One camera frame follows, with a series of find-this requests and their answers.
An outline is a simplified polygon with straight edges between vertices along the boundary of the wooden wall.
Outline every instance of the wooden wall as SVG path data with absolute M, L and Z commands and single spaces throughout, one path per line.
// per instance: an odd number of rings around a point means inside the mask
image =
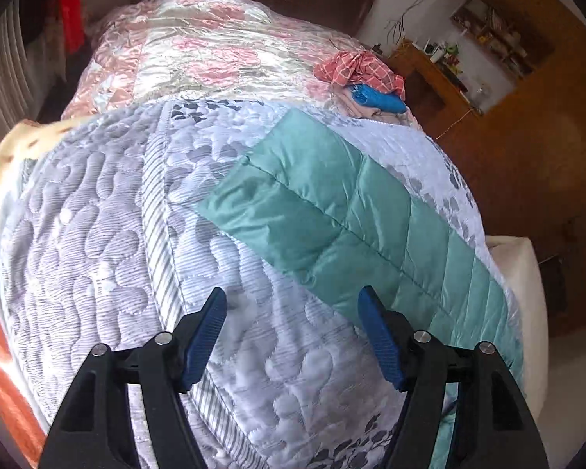
M 534 27 L 554 52 L 477 124 L 457 125 L 439 143 L 473 190 L 486 232 L 528 236 L 541 259 L 560 254 L 569 306 L 585 312 L 586 235 L 576 226 L 586 219 L 586 28 L 558 0 L 485 1 Z M 577 323 L 571 315 L 557 330 Z

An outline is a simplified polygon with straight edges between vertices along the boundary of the bed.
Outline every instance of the bed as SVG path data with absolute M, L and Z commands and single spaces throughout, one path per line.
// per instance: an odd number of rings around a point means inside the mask
M 192 208 L 295 108 L 368 154 L 445 220 L 500 287 L 497 315 L 520 344 L 525 295 L 516 297 L 505 284 L 455 166 L 409 111 L 402 125 L 352 120 L 312 75 L 336 51 L 363 48 L 346 32 L 356 32 L 372 1 L 136 0 L 94 30 L 94 55 L 64 121 L 20 124 L 1 143 L 0 411 L 30 464 L 94 343 L 139 345 L 198 309 L 214 285 L 226 289 L 235 313 L 205 381 L 184 402 L 209 466 L 362 468 L 379 461 L 403 398 L 379 377 L 364 335 Z M 167 286 L 150 267 L 159 262 L 152 254 L 156 232 L 141 211 L 158 195 L 145 187 L 150 166 L 164 168 L 164 234 L 169 259 L 178 260 L 176 280 Z M 116 183 L 125 186 L 121 199 L 114 197 Z M 48 204 L 47 192 L 61 202 Z M 95 231 L 95 215 L 79 225 L 94 205 L 100 213 L 117 211 Z M 32 233 L 25 231 L 29 224 Z M 60 248 L 62 237 L 85 233 L 93 245 L 85 254 L 56 262 L 43 257 L 50 242 Z M 91 269 L 77 269 L 79 263 Z M 63 272 L 70 277 L 67 296 Z M 77 279 L 85 275 L 92 289 Z M 169 306 L 159 293 L 167 287 L 183 301 Z M 57 300 L 48 304 L 47 297 Z M 534 318 L 542 320 L 540 313 Z M 276 328 L 286 343 L 267 336 Z M 541 346 L 539 333 L 533 344 Z M 542 393 L 542 379 L 536 380 L 535 393 Z M 264 396 L 252 394 L 254 388 Z M 130 393 L 139 460 L 154 467 L 139 393 Z

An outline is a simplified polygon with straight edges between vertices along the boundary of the red cloth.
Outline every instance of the red cloth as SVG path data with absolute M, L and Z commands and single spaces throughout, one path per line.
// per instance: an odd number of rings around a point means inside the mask
M 80 0 L 59 0 L 61 3 L 61 19 L 63 19 L 63 34 L 65 49 L 72 54 L 78 51 L 85 42 L 85 32 L 80 15 Z
M 320 81 L 338 86 L 366 84 L 380 93 L 395 92 L 406 99 L 404 78 L 395 74 L 370 51 L 341 51 L 315 65 L 313 74 Z

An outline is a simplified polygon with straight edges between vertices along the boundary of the striped fabric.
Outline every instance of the striped fabric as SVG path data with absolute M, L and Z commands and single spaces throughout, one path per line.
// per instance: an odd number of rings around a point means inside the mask
M 169 123 L 169 110 L 163 112 L 161 122 Z M 142 183 L 142 219 L 148 270 L 161 323 L 172 331 L 185 312 L 182 311 L 182 291 L 175 273 L 172 247 L 169 241 L 165 200 L 166 148 L 165 128 L 150 134 L 145 150 Z M 202 380 L 191 389 L 192 405 L 230 457 L 242 469 L 269 467 L 252 443 L 241 431 L 231 412 L 223 403 L 219 391 L 210 378 L 208 368 Z

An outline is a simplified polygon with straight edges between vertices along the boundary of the metal screw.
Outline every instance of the metal screw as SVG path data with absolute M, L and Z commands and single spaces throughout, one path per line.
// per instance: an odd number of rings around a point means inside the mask
M 478 347 L 484 354 L 493 354 L 497 350 L 490 342 L 480 342 Z
M 421 344 L 427 344 L 430 340 L 432 340 L 432 335 L 426 332 L 423 329 L 414 332 L 414 340 Z
M 154 341 L 159 346 L 164 346 L 169 344 L 172 341 L 173 335 L 168 331 L 161 331 L 156 337 L 154 337 Z
M 91 355 L 92 356 L 102 356 L 106 354 L 107 346 L 106 344 L 96 344 L 91 348 Z

